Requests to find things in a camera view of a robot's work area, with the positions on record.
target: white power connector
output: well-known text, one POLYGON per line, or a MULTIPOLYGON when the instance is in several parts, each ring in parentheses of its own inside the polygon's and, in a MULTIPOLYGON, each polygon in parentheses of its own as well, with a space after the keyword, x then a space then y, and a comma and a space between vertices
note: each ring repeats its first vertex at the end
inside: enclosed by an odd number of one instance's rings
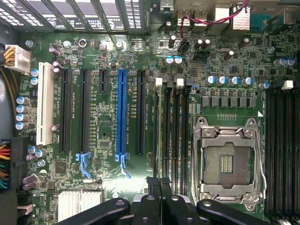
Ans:
POLYGON ((15 47, 15 65, 13 67, 4 67, 29 75, 31 53, 22 49, 18 45, 5 45, 5 49, 10 47, 15 47))

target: motherboard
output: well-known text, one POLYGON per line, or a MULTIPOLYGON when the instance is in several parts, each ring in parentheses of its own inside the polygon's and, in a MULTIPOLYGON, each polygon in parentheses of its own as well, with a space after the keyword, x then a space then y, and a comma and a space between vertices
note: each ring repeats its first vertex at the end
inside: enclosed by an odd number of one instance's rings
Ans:
POLYGON ((147 177, 169 178, 193 203, 269 220, 266 91, 296 80, 300 34, 185 35, 22 35, 31 73, 21 76, 19 135, 36 181, 19 194, 33 194, 34 224, 132 202, 149 192, 147 177))

